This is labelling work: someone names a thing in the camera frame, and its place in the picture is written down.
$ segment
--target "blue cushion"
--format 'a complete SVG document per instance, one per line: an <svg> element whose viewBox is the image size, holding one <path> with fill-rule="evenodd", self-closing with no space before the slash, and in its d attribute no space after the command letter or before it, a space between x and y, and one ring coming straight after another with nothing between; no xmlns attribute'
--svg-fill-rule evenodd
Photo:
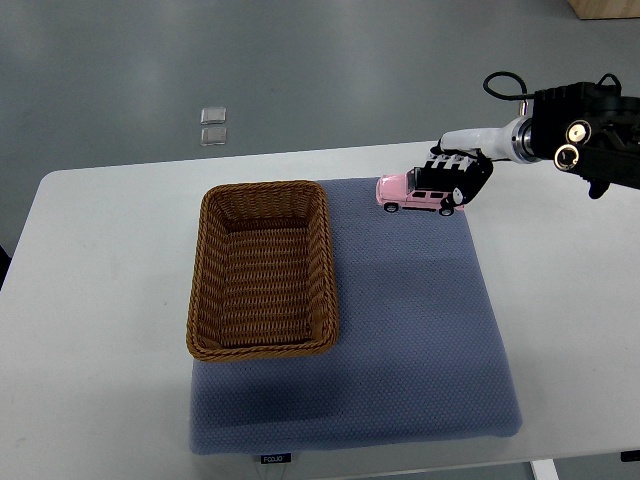
<svg viewBox="0 0 640 480"><path fill-rule="evenodd" d="M464 213L387 213L373 178L319 183L329 198L338 342L311 357L195 360L193 452L514 435L520 411Z"/></svg>

